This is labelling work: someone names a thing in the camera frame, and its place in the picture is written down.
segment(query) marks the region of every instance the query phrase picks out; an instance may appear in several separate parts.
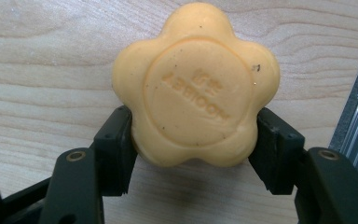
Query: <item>wooden table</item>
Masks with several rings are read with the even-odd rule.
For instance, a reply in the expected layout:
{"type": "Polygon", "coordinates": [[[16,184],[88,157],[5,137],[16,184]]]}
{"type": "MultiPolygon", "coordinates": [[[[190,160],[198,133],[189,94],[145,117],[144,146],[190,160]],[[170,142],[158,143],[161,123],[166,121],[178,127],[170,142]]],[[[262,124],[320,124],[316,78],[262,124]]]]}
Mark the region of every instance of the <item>wooden table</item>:
{"type": "MultiPolygon", "coordinates": [[[[112,62],[158,35],[176,1],[0,1],[0,190],[51,175],[87,147],[121,102],[112,62]]],[[[282,82],[268,105],[327,147],[358,72],[358,1],[209,1],[236,35],[270,48],[282,82]]],[[[130,193],[105,198],[106,223],[296,223],[293,196],[272,196],[248,161],[158,168],[138,158],[130,193]]]]}

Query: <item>embossed circle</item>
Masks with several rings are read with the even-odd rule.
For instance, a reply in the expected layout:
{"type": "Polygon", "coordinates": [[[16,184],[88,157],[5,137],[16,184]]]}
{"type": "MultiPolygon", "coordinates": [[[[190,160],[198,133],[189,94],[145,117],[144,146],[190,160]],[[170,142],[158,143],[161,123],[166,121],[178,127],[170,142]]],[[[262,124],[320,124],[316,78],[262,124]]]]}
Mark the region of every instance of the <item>embossed circle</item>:
{"type": "Polygon", "coordinates": [[[232,51],[208,39],[186,40],[164,50],[149,67],[146,111],[175,144],[207,146],[237,131],[252,88],[249,70],[232,51]]]}

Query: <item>screw hole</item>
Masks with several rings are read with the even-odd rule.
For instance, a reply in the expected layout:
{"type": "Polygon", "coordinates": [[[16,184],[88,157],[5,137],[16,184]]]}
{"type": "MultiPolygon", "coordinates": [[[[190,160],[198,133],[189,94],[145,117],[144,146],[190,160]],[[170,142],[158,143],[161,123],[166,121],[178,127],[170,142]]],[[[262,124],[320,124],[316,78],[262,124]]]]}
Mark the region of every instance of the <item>screw hole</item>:
{"type": "Polygon", "coordinates": [[[289,138],[296,138],[297,137],[297,135],[295,133],[289,133],[287,136],[289,138]]]}
{"type": "Polygon", "coordinates": [[[339,156],[337,153],[332,152],[332,151],[328,151],[328,150],[320,150],[319,155],[325,159],[331,160],[331,161],[336,161],[339,159],[339,156]]]}
{"type": "Polygon", "coordinates": [[[73,224],[76,223],[76,216],[74,214],[66,215],[60,219],[59,224],[73,224]]]}
{"type": "Polygon", "coordinates": [[[72,152],[69,155],[67,155],[66,159],[68,161],[80,161],[84,157],[86,157],[86,152],[84,152],[84,151],[75,151],[75,152],[72,152]]]}

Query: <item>flower-shaped soap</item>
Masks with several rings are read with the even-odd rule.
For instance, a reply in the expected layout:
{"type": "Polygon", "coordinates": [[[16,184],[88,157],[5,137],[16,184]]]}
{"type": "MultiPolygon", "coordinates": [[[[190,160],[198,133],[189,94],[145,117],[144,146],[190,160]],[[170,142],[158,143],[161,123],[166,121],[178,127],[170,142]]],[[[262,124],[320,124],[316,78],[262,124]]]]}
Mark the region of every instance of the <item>flower-shaped soap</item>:
{"type": "Polygon", "coordinates": [[[174,11],[156,39],[120,52],[113,70],[137,150],[158,166],[242,162],[255,147],[257,113],[279,80],[271,52],[239,40],[227,16],[204,3],[174,11]]]}

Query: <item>soap bar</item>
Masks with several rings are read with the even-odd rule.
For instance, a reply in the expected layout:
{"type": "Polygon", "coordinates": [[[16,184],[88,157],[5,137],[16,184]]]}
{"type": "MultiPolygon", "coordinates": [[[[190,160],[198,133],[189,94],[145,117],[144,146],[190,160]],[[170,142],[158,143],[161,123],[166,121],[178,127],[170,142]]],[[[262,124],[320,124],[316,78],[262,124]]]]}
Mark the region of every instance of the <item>soap bar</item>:
{"type": "Polygon", "coordinates": [[[256,116],[276,93],[280,70],[268,49],[234,35],[220,9],[192,3],[176,9],[157,38],[123,49],[112,78],[147,161],[232,166],[255,148],[256,116]]]}

